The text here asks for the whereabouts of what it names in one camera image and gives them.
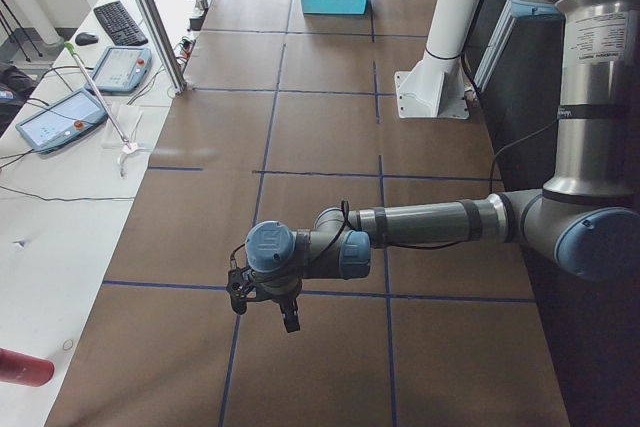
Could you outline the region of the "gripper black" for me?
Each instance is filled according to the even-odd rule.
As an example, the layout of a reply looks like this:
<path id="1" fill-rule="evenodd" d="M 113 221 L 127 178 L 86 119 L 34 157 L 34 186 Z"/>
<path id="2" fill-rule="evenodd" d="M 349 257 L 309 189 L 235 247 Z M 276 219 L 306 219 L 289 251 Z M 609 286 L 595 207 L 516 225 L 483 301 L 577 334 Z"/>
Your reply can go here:
<path id="1" fill-rule="evenodd" d="M 284 327 L 287 333 L 300 330 L 297 297 L 301 292 L 302 281 L 299 278 L 281 278 L 262 282 L 256 293 L 256 301 L 273 300 L 279 303 Z"/>

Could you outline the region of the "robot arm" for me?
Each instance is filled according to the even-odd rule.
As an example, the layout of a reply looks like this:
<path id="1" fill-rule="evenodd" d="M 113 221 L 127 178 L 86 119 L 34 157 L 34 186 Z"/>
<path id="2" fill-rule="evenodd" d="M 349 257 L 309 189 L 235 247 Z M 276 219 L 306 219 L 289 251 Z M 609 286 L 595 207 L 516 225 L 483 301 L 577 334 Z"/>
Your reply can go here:
<path id="1" fill-rule="evenodd" d="M 375 248 L 436 250 L 461 242 L 517 242 L 586 280 L 608 279 L 639 261 L 639 216 L 623 174 L 639 78 L 639 0 L 513 0 L 529 15 L 565 21 L 561 93 L 553 127 L 555 170 L 539 189 L 490 192 L 481 200 L 321 212 L 311 229 L 264 221 L 248 233 L 247 264 L 232 267 L 233 310 L 272 301 L 287 331 L 299 329 L 306 279 L 363 278 Z"/>

